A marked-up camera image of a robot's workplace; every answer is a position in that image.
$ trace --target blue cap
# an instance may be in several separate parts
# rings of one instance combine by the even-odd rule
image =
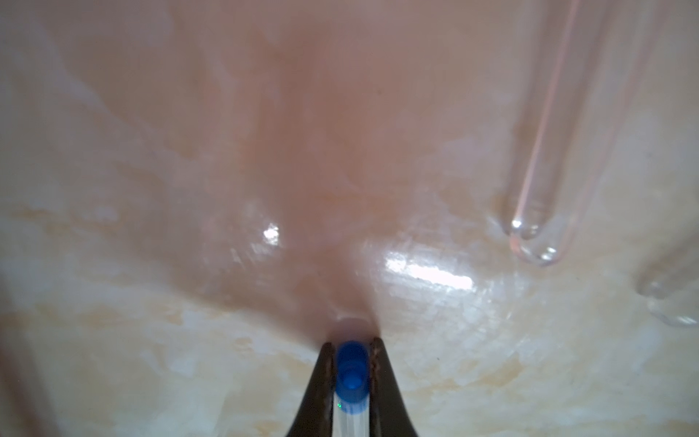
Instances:
[[[362,343],[347,341],[338,348],[337,365],[335,393],[342,401],[340,408],[359,413],[369,395],[369,353]]]

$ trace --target white surface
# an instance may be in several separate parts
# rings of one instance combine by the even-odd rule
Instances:
[[[544,16],[3,3],[3,436],[284,435],[350,316],[423,436],[699,434],[699,337],[635,293],[699,217],[699,3],[546,270],[498,219]]]

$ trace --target marble surface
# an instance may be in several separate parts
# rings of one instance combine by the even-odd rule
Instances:
[[[3,2],[0,434],[282,436],[363,320],[423,436],[699,435],[635,292],[699,217],[699,3],[541,269],[498,211],[549,7]]]

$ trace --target clear plastic tube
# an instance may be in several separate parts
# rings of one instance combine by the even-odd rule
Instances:
[[[509,225],[510,247],[547,266],[572,243],[670,2],[571,0]]]
[[[644,272],[638,294],[666,324],[699,327],[699,229]]]
[[[358,341],[338,347],[333,435],[369,437],[369,353]]]
[[[369,397],[366,407],[358,413],[350,414],[343,410],[343,401],[335,394],[335,411],[333,411],[333,435],[340,437],[369,437]]]

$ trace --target glass test tube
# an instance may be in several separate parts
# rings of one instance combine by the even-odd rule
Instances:
[[[510,247],[547,266],[570,247],[670,2],[570,0],[509,226]]]
[[[666,324],[699,327],[699,229],[644,272],[638,294]]]

